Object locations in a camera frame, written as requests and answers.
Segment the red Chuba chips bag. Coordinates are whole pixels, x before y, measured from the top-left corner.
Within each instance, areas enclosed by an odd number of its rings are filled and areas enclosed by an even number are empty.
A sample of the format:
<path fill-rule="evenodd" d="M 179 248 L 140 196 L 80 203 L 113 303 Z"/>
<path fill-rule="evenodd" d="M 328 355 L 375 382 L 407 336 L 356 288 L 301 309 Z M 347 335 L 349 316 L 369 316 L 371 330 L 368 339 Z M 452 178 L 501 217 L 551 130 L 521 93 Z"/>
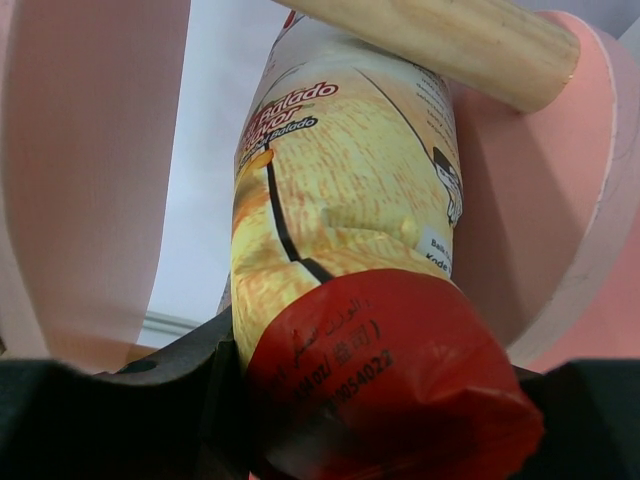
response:
<path fill-rule="evenodd" d="M 506 479 L 540 412 L 452 282 L 447 81 L 291 11 L 235 155 L 230 294 L 261 479 Z"/>

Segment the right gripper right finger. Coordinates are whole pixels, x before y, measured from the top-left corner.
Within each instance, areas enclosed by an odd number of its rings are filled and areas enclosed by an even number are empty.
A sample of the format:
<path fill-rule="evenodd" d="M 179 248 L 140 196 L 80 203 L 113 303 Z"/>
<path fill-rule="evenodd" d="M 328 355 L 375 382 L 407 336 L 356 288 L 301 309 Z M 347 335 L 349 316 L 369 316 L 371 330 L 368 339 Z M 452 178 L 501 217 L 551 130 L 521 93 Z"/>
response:
<path fill-rule="evenodd" d="M 639 477 L 637 359 L 576 359 L 544 374 L 517 367 L 515 375 L 546 432 L 509 479 Z"/>

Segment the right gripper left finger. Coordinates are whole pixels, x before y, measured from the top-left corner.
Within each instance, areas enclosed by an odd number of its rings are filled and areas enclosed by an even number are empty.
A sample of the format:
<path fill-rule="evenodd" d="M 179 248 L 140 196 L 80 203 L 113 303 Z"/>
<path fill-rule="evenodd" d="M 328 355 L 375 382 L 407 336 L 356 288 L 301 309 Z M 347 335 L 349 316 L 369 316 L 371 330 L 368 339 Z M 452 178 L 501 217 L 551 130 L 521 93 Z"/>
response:
<path fill-rule="evenodd" d="M 1 363 L 4 479 L 246 479 L 231 311 L 115 373 Z"/>

